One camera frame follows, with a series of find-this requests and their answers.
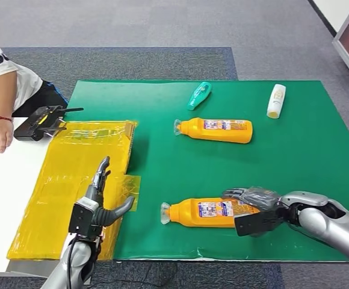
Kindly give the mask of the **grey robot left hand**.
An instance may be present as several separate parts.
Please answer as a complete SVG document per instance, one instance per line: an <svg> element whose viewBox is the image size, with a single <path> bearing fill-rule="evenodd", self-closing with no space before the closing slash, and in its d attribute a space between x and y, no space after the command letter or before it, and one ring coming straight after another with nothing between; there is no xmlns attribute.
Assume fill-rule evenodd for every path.
<svg viewBox="0 0 349 289"><path fill-rule="evenodd" d="M110 173L110 170L107 170L110 163L110 158L109 156L104 158L86 191L85 197L98 204L98 208L93 213L91 222L92 226L110 226L129 211L135 200L134 197L129 196L123 204L113 210L108 210L104 207L104 191L107 178Z"/></svg>

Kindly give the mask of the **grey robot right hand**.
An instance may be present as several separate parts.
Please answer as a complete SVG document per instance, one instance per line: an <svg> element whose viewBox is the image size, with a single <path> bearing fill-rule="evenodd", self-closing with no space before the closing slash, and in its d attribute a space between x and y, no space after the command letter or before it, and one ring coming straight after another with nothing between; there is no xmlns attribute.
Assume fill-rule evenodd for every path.
<svg viewBox="0 0 349 289"><path fill-rule="evenodd" d="M236 199L245 204L255 207L260 211L268 211L277 206L281 195L276 191L261 187L235 187L224 190L221 197L225 199Z"/></svg>

